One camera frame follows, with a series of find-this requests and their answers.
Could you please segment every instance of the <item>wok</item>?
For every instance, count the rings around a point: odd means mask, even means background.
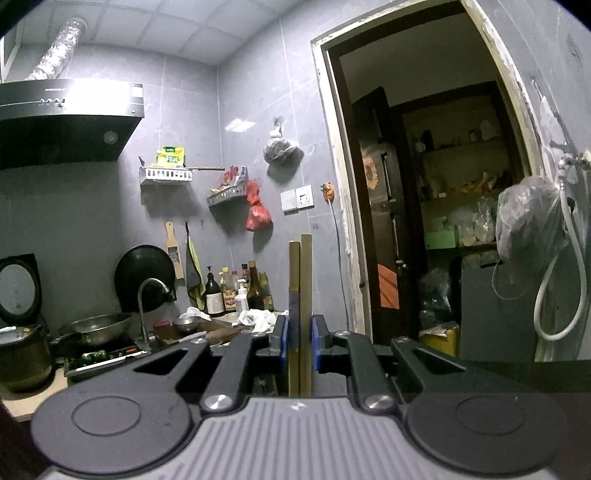
[[[129,331],[130,313],[109,313],[69,323],[69,333],[52,342],[53,345],[64,340],[74,340],[87,346],[101,346],[119,338]]]

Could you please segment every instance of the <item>wall-mounted faucet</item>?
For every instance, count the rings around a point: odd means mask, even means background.
[[[144,323],[144,306],[142,304],[142,293],[144,292],[144,287],[148,283],[156,283],[162,287],[163,292],[168,295],[170,293],[170,288],[168,288],[163,281],[157,278],[146,278],[138,288],[138,307],[139,307],[139,321],[141,322],[142,326],[142,340],[145,343],[148,343],[148,332],[146,331],[146,326]]]

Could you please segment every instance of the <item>black range hood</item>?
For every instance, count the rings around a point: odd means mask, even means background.
[[[101,79],[0,84],[0,170],[117,161],[144,117],[141,83]]]

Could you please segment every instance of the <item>yellow snack bag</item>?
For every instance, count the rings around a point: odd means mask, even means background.
[[[162,147],[157,162],[164,168],[184,167],[184,147]]]

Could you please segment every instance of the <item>doorway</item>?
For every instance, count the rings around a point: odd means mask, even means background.
[[[498,194],[530,175],[535,160],[523,111],[514,109],[514,93],[465,6],[445,2],[350,35],[329,60],[352,160],[366,333],[375,343],[417,339],[435,314],[434,325],[465,330],[464,358],[533,361],[529,320],[517,328],[507,321],[507,332],[482,325],[485,314],[518,316],[535,301],[499,303],[504,272],[494,232]],[[478,301],[462,280],[478,286]],[[444,289],[449,304],[426,308]],[[479,321],[462,325],[463,312]]]

